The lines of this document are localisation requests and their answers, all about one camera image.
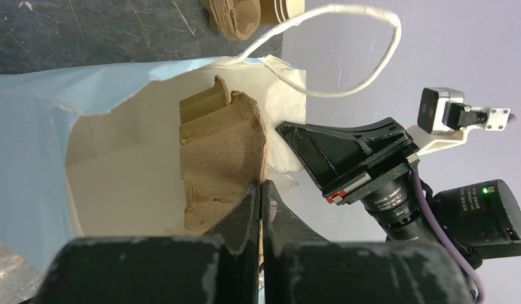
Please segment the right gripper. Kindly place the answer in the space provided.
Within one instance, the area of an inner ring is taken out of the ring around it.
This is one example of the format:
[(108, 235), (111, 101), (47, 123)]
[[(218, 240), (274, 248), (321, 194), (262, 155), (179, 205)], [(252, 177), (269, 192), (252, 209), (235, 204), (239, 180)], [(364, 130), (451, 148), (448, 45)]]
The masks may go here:
[(419, 162), (419, 147), (391, 117), (361, 127), (283, 122), (276, 131), (329, 204), (351, 205)]

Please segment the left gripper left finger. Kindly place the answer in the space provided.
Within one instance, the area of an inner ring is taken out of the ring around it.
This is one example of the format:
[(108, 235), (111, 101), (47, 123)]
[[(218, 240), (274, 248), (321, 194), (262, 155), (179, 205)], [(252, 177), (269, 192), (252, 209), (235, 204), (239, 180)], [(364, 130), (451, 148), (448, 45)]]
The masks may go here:
[(219, 236), (215, 303), (257, 303), (261, 186), (251, 182), (238, 204), (207, 231)]

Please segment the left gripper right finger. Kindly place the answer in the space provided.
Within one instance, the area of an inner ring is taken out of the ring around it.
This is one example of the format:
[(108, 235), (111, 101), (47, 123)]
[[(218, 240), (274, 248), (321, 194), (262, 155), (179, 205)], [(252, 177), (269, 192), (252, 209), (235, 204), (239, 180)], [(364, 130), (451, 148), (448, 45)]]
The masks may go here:
[(284, 203), (273, 181), (265, 181), (261, 190), (265, 302), (296, 303), (302, 290), (297, 284), (308, 279), (312, 268), (305, 265), (304, 246), (326, 239)]

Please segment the cardboard cup carrier tray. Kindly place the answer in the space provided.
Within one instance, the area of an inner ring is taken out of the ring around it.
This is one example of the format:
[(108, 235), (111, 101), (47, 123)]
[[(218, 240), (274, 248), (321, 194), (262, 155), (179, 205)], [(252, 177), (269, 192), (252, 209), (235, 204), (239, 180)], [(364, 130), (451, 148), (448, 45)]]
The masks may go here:
[(258, 102), (214, 85), (179, 103), (180, 171), (187, 234), (201, 235), (224, 218), (252, 181), (264, 181), (267, 136)]

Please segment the light blue paper bag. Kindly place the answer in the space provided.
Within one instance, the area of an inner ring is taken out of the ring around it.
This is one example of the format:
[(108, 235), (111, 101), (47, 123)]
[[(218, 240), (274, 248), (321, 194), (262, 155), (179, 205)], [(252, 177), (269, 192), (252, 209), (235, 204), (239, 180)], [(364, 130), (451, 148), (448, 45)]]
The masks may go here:
[(370, 16), (394, 33), (369, 86), (402, 36), (392, 11), (359, 4), (312, 9), (267, 31), (238, 56), (118, 63), (0, 75), (0, 242), (45, 270), (71, 239), (186, 233), (180, 171), (179, 103), (214, 85), (258, 102), (267, 136), (265, 179), (282, 195), (297, 188), (302, 165), (277, 135), (306, 119), (306, 73), (275, 57), (252, 58), (270, 38), (322, 14)]

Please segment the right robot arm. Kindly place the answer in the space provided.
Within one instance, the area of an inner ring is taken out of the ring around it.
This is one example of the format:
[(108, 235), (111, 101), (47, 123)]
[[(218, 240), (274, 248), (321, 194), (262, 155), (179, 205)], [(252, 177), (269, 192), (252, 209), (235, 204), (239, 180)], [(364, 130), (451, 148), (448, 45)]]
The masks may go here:
[[(361, 127), (283, 122), (276, 128), (330, 204), (360, 201), (390, 241), (437, 239), (411, 174), (417, 145), (393, 118)], [(501, 179), (433, 193), (425, 201), (440, 228), (472, 267), (521, 256), (521, 209)]]

